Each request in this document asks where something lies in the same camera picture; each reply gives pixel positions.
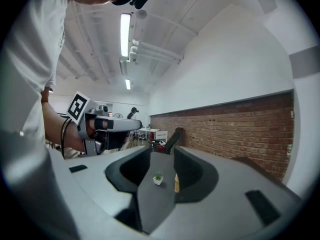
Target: white ceiling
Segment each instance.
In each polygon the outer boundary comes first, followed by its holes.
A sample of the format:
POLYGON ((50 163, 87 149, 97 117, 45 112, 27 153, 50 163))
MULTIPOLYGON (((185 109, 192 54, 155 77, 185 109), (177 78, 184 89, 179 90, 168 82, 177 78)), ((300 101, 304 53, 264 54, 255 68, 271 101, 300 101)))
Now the white ceiling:
POLYGON ((239 0, 149 0, 143 7, 148 16, 141 20, 135 16, 137 10, 128 4, 88 6, 72 2, 66 12, 57 82, 68 84, 68 80, 77 77, 79 83, 108 85, 120 92, 126 90, 124 79, 128 78, 133 92, 148 93, 171 65, 140 58, 137 64, 127 65, 128 76, 121 74, 121 14, 133 13, 131 41, 141 40, 183 55, 196 34, 230 3, 239 4, 239 0))

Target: small potted plant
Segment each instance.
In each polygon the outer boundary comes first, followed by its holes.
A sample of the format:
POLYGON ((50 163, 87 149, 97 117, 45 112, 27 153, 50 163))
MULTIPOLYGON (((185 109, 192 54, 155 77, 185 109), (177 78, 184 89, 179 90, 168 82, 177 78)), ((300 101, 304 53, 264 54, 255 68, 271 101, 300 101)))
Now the small potted plant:
POLYGON ((164 180, 164 177, 162 176, 162 173, 157 171, 153 177, 154 184, 159 186, 163 180, 164 180))

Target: man's arm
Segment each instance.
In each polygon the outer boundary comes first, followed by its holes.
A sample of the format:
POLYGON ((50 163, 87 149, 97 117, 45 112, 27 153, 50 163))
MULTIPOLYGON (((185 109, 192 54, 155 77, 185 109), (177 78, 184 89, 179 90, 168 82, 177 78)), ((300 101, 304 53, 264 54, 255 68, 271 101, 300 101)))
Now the man's arm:
MULTIPOLYGON (((59 116, 49 104, 49 87, 46 87, 41 92, 41 104, 42 114, 44 120, 45 138, 55 144, 61 145, 61 127, 65 122, 65 118, 59 116)), ((103 127, 107 129, 108 123, 103 122, 103 127)), ((86 125, 88 135, 92 135, 95 132, 95 120, 91 119, 86 125)), ((74 150, 84 152, 83 140, 78 134, 77 126, 74 122, 68 126, 65 137, 64 146, 67 148, 73 148, 74 150)))

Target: white pot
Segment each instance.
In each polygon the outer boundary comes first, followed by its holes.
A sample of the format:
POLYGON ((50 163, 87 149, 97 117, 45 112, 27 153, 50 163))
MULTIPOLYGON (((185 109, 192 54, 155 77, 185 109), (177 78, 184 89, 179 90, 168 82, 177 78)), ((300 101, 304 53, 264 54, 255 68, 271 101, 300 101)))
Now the white pot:
POLYGON ((156 180, 156 177, 153 177, 153 182, 154 182, 154 184, 156 184, 156 185, 160 185, 161 184, 161 182, 164 180, 164 177, 162 177, 160 180, 156 180))

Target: fluorescent light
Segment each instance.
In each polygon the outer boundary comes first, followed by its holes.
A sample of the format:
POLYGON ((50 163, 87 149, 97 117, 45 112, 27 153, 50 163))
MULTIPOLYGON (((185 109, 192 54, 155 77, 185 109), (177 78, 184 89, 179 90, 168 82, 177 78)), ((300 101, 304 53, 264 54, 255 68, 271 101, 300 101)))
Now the fluorescent light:
POLYGON ((129 30, 130 30, 131 14, 121 14, 120 22, 120 40, 121 40, 121 55, 128 57, 129 51, 129 30))
POLYGON ((130 88, 130 80, 129 80, 129 79, 126 79, 126 80, 125 80, 125 85, 126 85, 126 88, 127 88, 128 90, 131 90, 131 88, 130 88))

